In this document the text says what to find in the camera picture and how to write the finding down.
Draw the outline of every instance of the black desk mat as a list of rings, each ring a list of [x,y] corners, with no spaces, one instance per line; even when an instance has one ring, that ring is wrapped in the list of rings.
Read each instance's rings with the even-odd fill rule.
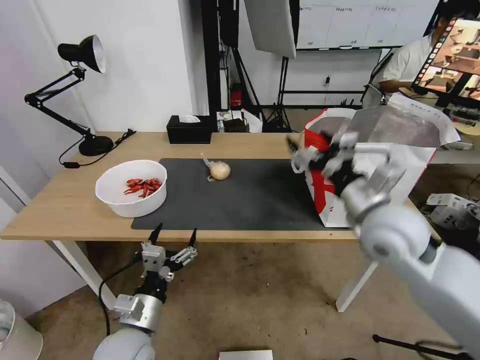
[[[208,182],[202,159],[164,158],[167,196],[132,229],[327,230],[317,214],[304,174],[286,159],[223,159],[230,176]]]

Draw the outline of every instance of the black desk lamp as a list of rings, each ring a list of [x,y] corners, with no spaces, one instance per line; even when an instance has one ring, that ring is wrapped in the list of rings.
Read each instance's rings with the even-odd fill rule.
[[[96,156],[106,154],[110,152],[114,147],[114,142],[107,136],[96,136],[90,132],[90,128],[78,124],[74,121],[68,120],[60,114],[54,112],[44,105],[44,103],[71,88],[72,86],[82,82],[85,79],[85,71],[80,63],[84,63],[90,69],[96,72],[105,73],[105,55],[102,48],[102,43],[97,35],[91,35],[82,40],[78,45],[61,43],[58,45],[58,54],[60,57],[73,66],[73,69],[66,75],[49,83],[47,86],[42,87],[40,90],[25,96],[25,102],[40,110],[42,113],[54,118],[62,124],[68,126],[70,129],[75,130],[77,133],[83,135],[83,141],[78,146],[80,154],[84,156]],[[48,90],[52,86],[59,82],[69,78],[70,76],[76,76],[76,80],[65,85],[59,89]]]

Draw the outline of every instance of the lamp arm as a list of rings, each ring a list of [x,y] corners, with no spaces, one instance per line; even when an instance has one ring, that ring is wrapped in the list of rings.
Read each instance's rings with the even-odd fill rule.
[[[77,77],[77,79],[75,81],[73,81],[73,82],[71,82],[71,83],[69,83],[69,84],[67,84],[64,87],[61,87],[59,89],[48,90],[52,86],[58,84],[59,82],[65,80],[65,79],[68,79],[72,75]],[[71,120],[61,116],[60,114],[56,113],[55,111],[51,110],[50,108],[48,108],[44,105],[44,102],[46,102],[47,100],[57,96],[60,93],[63,93],[65,90],[67,90],[67,89],[75,86],[76,84],[82,82],[84,79],[85,79],[85,69],[81,68],[81,67],[76,67],[76,68],[72,69],[71,71],[69,71],[66,75],[64,75],[64,76],[58,78],[57,80],[49,83],[48,85],[42,87],[41,89],[25,95],[25,102],[28,105],[30,105],[32,108],[40,110],[42,113],[47,114],[48,116],[54,118],[58,122],[64,124],[65,126],[68,126],[70,129],[72,129],[72,130],[76,131],[77,133],[83,135],[86,139],[92,139],[92,138],[95,137],[95,135],[93,135],[90,132],[89,128],[85,129],[85,128],[81,127],[80,125],[78,125],[74,121],[71,121]]]

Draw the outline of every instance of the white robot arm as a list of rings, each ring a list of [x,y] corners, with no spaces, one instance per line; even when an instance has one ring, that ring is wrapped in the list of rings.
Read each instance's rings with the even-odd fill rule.
[[[368,179],[354,172],[354,153],[384,153],[384,149],[357,144],[355,133],[323,135],[330,140],[324,153],[313,147],[300,149],[288,140],[294,171],[307,167],[322,171],[344,201],[366,255],[406,281],[420,307],[480,360],[480,262],[460,248],[445,243],[435,247],[420,213],[390,204],[390,191],[405,171],[388,156]]]
[[[193,231],[188,247],[177,253],[155,245],[161,229],[162,224],[141,245],[138,261],[143,262],[143,284],[133,296],[120,294],[113,306],[113,310],[120,314],[119,323],[126,327],[103,339],[93,354],[93,360],[155,359],[151,336],[160,324],[162,305],[167,300],[167,284],[174,279],[176,271],[197,256],[197,229]]]

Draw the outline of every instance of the floor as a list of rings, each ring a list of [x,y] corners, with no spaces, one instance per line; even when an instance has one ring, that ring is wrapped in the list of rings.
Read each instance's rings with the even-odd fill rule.
[[[290,119],[300,128],[312,115],[302,111]],[[431,167],[412,198],[421,205],[432,192],[463,195],[476,172],[480,168]],[[475,184],[471,192],[475,196],[480,189]],[[88,251],[104,276],[127,263],[139,246],[92,243]],[[157,359],[214,360],[219,351],[272,349],[275,360],[407,360],[419,357],[374,343],[372,334],[451,342],[413,303],[406,285],[382,266],[345,313],[335,310],[342,287],[364,261],[357,244],[201,243],[198,253],[169,285],[153,338]],[[141,264],[129,269],[110,288],[131,294],[141,271]],[[42,360],[90,359],[105,336],[102,311],[88,287],[28,320],[44,336]],[[112,321],[113,331],[119,327]]]

